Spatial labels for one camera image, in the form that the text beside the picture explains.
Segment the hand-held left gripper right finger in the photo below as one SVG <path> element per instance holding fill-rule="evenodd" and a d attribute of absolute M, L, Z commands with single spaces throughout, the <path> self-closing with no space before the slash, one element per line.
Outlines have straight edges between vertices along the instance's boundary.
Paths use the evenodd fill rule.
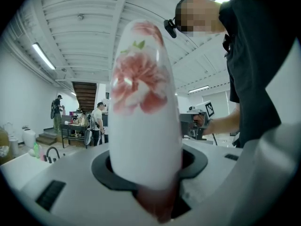
<path fill-rule="evenodd" d="M 173 226 L 251 226 L 287 195 L 301 162 L 301 125 L 281 124 L 245 144 L 221 186 Z"/>

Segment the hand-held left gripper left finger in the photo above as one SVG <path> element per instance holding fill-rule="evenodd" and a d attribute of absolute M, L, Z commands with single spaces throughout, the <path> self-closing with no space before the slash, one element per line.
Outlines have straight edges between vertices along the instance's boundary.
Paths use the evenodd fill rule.
<path fill-rule="evenodd" d="M 49 213 L 58 225 L 154 226 L 156 220 L 130 192 L 113 191 L 94 177 L 93 160 L 107 149 L 84 149 L 63 156 L 22 187 L 21 193 L 36 201 L 53 181 L 65 183 Z"/>

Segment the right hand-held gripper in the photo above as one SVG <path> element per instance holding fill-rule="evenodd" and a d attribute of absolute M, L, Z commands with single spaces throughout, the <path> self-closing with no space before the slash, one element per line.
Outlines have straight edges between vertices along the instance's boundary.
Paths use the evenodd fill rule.
<path fill-rule="evenodd" d="M 206 101 L 196 106 L 190 106 L 186 113 L 180 114 L 181 130 L 183 138 L 192 138 L 195 140 L 206 140 L 203 138 L 203 128 L 206 125 L 200 127 L 196 122 L 194 122 L 194 115 L 204 115 L 207 120 L 211 120 L 214 116 L 214 109 L 211 101 Z"/>

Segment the person's right hand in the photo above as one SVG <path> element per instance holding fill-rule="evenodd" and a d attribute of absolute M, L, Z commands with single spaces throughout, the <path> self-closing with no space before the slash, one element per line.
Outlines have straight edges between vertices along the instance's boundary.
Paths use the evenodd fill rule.
<path fill-rule="evenodd" d="M 206 119 L 204 115 L 198 114 L 194 115 L 193 117 L 194 122 L 196 122 L 200 127 L 206 125 L 205 128 L 203 128 L 203 135 L 210 135 L 213 134 L 214 125 L 213 122 L 210 122 Z"/>

